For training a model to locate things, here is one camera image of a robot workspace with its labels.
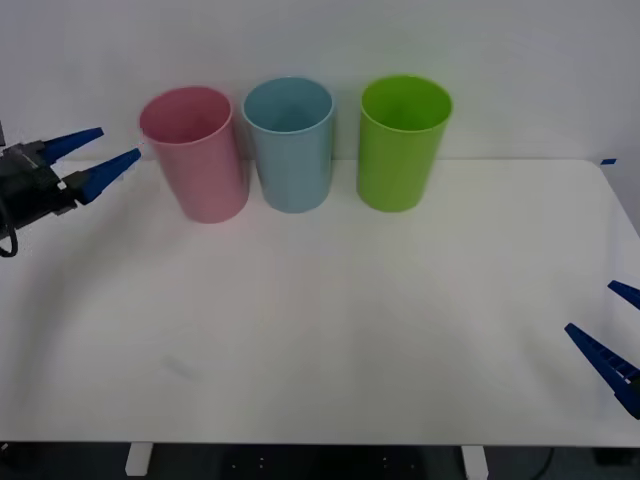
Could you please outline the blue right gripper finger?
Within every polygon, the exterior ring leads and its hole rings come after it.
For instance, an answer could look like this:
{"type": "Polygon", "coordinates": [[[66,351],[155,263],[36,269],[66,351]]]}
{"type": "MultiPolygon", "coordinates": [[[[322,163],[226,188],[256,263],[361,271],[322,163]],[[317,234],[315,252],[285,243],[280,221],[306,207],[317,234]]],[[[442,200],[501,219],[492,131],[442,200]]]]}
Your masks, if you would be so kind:
{"type": "Polygon", "coordinates": [[[633,305],[636,309],[640,309],[640,290],[622,282],[613,280],[607,287],[633,305]]]}
{"type": "Polygon", "coordinates": [[[567,324],[564,330],[613,391],[618,402],[632,417],[638,418],[639,369],[573,323],[567,324]]]}

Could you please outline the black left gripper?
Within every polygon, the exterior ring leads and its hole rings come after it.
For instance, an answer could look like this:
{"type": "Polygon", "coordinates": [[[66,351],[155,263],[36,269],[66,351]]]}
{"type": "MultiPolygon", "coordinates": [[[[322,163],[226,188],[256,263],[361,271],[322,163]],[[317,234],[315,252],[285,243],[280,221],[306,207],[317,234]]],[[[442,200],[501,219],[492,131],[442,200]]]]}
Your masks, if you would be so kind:
{"type": "Polygon", "coordinates": [[[89,169],[61,179],[52,165],[102,137],[102,128],[82,130],[46,141],[16,144],[1,152],[1,204],[15,228],[49,215],[62,215],[88,205],[141,157],[135,148],[89,169]]]}

